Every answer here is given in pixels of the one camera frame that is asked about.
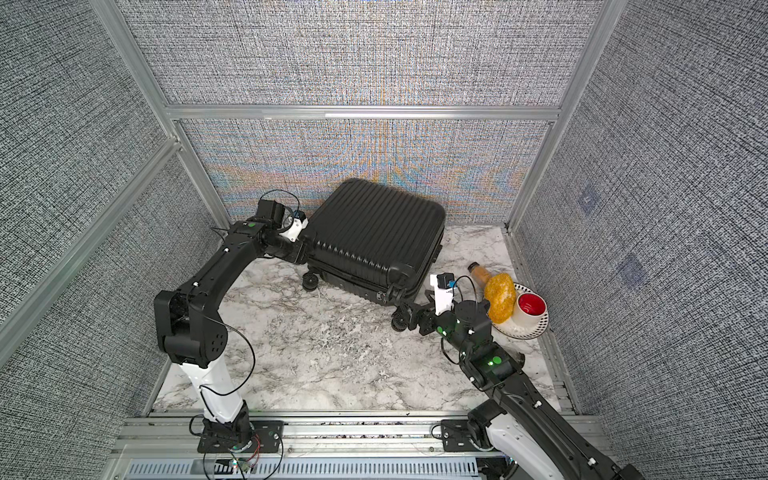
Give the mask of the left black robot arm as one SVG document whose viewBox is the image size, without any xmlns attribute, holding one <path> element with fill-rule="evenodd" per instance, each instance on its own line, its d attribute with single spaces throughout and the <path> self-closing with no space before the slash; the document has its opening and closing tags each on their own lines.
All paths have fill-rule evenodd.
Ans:
<svg viewBox="0 0 768 480">
<path fill-rule="evenodd" d="M 154 299 L 158 345 L 179 365 L 197 390 L 204 418 L 233 423 L 244 408 L 239 390 L 224 359 L 230 333 L 240 331 L 219 314 L 224 296 L 254 260 L 276 257 L 299 261 L 298 237 L 308 225 L 295 218 L 288 227 L 250 219 L 233 224 L 219 250 L 188 281 L 175 290 L 163 290 Z"/>
</svg>

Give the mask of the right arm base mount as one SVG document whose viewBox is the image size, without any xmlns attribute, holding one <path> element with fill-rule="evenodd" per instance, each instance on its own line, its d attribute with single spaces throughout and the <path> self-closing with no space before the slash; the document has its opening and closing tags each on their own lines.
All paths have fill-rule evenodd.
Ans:
<svg viewBox="0 0 768 480">
<path fill-rule="evenodd" d="M 495 451 L 480 426 L 466 419 L 442 420 L 438 439 L 442 442 L 443 450 L 449 453 Z"/>
</svg>

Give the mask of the black hard-shell suitcase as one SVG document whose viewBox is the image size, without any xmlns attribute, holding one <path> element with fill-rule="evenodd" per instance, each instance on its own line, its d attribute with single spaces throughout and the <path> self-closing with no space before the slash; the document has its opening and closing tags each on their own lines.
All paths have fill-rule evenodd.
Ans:
<svg viewBox="0 0 768 480">
<path fill-rule="evenodd" d="M 396 331 L 413 330 L 425 310 L 415 302 L 436 261 L 446 223 L 438 202 L 369 180 L 342 182 L 315 211 L 300 239 L 308 272 L 382 306 L 393 306 Z"/>
</svg>

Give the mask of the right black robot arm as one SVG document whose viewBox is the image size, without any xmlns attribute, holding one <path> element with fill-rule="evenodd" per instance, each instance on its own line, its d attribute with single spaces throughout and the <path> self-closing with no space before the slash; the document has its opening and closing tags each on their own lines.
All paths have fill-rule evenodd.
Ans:
<svg viewBox="0 0 768 480">
<path fill-rule="evenodd" d="M 461 301 L 438 313 L 431 305 L 408 307 L 407 328 L 437 333 L 458 352 L 458 366 L 488 400 L 468 414 L 471 438 L 497 450 L 533 479 L 641 479 L 603 454 L 544 399 L 520 362 L 493 339 L 490 303 Z"/>
</svg>

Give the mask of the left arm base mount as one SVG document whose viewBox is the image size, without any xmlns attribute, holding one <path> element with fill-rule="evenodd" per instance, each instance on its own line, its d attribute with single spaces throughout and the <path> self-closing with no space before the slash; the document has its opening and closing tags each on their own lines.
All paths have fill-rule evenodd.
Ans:
<svg viewBox="0 0 768 480">
<path fill-rule="evenodd" d="M 283 431 L 280 420 L 251 420 L 250 427 L 205 420 L 197 452 L 278 453 Z"/>
</svg>

